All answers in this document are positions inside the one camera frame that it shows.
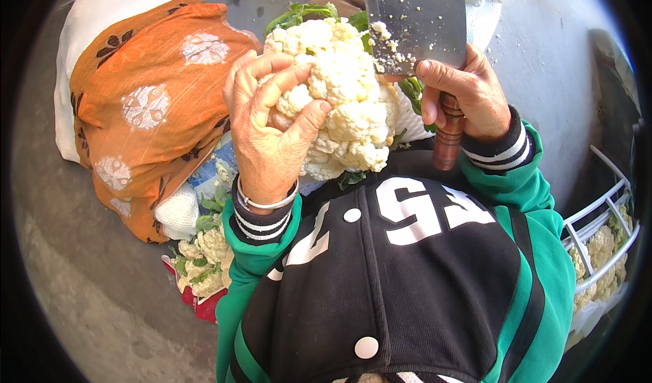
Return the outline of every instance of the snap button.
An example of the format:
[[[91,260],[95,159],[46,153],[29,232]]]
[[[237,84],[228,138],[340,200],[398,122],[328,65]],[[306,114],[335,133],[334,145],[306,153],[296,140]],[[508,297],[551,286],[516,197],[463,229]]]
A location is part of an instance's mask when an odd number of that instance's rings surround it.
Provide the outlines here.
[[[357,222],[358,220],[360,220],[360,216],[362,215],[363,214],[362,212],[360,212],[360,209],[355,209],[355,208],[348,209],[344,213],[344,221],[346,221],[347,223]]]
[[[361,338],[355,344],[355,355],[361,359],[370,359],[378,353],[378,341],[371,336]]]

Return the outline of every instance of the ribbed cuff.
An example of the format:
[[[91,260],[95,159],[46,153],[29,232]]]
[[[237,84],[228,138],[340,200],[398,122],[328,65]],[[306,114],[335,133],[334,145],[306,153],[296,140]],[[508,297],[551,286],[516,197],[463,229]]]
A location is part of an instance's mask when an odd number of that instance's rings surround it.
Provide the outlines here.
[[[534,158],[532,134],[527,132],[518,111],[512,106],[509,106],[509,110],[512,114],[509,132],[500,140],[482,143],[466,134],[461,139],[461,149],[471,163],[489,175],[504,174],[529,164]]]
[[[238,176],[233,181],[231,191],[233,216],[229,225],[233,229],[233,233],[240,241],[249,245],[278,243],[288,228],[294,202],[275,209],[269,215],[257,215],[245,206],[240,192],[238,192]]]

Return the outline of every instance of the gray ground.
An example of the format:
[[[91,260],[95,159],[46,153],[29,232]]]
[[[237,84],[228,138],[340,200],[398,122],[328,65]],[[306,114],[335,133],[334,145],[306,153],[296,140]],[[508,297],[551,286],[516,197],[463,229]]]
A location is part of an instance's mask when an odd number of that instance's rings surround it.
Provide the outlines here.
[[[208,1],[229,4],[234,26],[261,35],[289,1],[305,0]],[[55,58],[68,10],[54,12],[42,32],[14,129],[16,220],[31,281],[91,381],[214,381],[217,327],[181,303],[160,261],[165,246],[135,239],[96,199],[86,171],[55,146]],[[581,207],[567,205],[588,144],[600,138],[593,27],[613,29],[599,0],[505,0],[501,37],[489,45],[507,98],[542,135],[541,170],[562,213]]]

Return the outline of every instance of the knife handle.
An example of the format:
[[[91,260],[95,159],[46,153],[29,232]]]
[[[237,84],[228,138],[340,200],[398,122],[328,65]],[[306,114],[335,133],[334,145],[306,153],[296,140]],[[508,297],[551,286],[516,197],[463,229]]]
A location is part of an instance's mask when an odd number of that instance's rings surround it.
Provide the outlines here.
[[[450,170],[455,166],[460,153],[461,134],[464,132],[466,119],[457,99],[451,94],[442,91],[439,95],[439,105],[439,109],[446,115],[446,126],[437,129],[432,163],[439,170]]]

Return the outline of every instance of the silver bangle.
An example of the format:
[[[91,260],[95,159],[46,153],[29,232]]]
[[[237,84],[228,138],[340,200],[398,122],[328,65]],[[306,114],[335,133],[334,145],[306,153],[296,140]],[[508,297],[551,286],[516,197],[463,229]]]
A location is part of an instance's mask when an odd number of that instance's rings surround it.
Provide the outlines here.
[[[240,176],[238,176],[238,193],[240,193],[240,197],[242,198],[243,203],[246,206],[251,206],[253,208],[263,209],[263,210],[280,209],[292,203],[292,201],[294,201],[295,196],[297,196],[297,192],[298,192],[298,178],[297,178],[297,183],[295,183],[294,185],[294,191],[292,191],[292,193],[288,197],[281,200],[280,202],[272,203],[269,205],[260,205],[255,202],[252,202],[251,199],[245,196],[245,194],[242,192],[242,182],[240,180]]]

